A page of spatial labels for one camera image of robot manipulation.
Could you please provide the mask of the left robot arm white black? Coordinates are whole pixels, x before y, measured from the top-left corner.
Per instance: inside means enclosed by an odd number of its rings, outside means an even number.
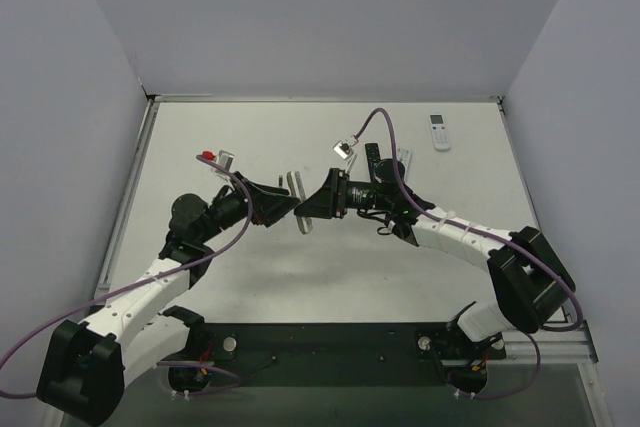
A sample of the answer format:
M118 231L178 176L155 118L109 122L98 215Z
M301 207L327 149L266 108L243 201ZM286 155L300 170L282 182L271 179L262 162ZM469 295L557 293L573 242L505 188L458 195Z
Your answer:
M166 242L141 277L80 323L62 322L53 332L38 382L37 398L97 426L115 410L125 390L124 352L151 319L189 290L206 272L207 241L242 220L270 226L302 200L295 186L267 187L242 180L222 188L212 202L184 194L171 208Z

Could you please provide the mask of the beige white remote control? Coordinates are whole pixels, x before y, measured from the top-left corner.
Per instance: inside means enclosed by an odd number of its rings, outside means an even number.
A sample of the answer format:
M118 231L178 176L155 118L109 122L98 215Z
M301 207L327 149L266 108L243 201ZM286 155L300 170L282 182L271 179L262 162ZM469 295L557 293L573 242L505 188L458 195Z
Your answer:
M304 189L302 177L299 171L289 171L286 174L287 185L291 194L294 197L297 197L300 202L304 202L307 198L306 192ZM295 215L296 222L299 228L299 231L302 235L309 234L312 229L312 220L309 217L303 217L298 214Z

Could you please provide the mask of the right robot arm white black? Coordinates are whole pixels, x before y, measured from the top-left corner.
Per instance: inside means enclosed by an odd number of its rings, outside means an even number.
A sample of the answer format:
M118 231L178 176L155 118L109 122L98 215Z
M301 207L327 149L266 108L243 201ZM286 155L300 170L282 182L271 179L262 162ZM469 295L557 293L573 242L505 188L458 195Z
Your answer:
M417 196L404 182L404 165L379 161L368 182L330 169L323 185L294 211L298 217L342 219L354 210L377 217L390 233L415 247L439 250L488 273L494 301L474 302L453 320L473 343L506 330L532 334L545 327L576 286L541 231L488 228L448 213Z

